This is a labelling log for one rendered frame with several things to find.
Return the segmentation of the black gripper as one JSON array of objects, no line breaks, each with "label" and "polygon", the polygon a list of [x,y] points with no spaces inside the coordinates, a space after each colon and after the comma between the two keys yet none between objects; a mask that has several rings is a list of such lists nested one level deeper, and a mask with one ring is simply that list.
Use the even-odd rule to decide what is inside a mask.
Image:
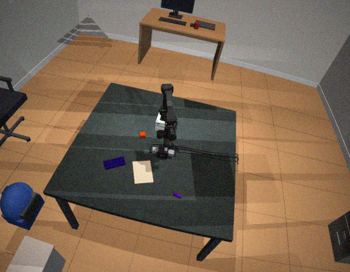
[{"label": "black gripper", "polygon": [[165,134],[166,134],[166,135],[165,135],[165,138],[166,138],[166,139],[164,139],[164,141],[163,141],[163,147],[164,147],[164,148],[172,148],[172,147],[173,147],[173,142],[168,140],[167,132],[166,132],[165,129],[164,129],[164,131],[165,131]]}]

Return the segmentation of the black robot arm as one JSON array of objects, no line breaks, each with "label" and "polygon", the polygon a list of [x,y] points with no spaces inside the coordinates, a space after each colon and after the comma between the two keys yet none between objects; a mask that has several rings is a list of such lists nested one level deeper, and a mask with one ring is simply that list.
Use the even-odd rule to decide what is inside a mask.
[{"label": "black robot arm", "polygon": [[[163,94],[163,104],[159,109],[159,113],[161,115],[160,120],[165,121],[165,130],[167,132],[167,137],[169,141],[174,141],[176,139],[175,128],[177,128],[177,118],[175,113],[173,112],[173,85],[171,84],[162,84],[161,85],[161,93]],[[174,125],[176,122],[176,125]],[[165,131],[158,130],[157,138],[165,139]]]}]

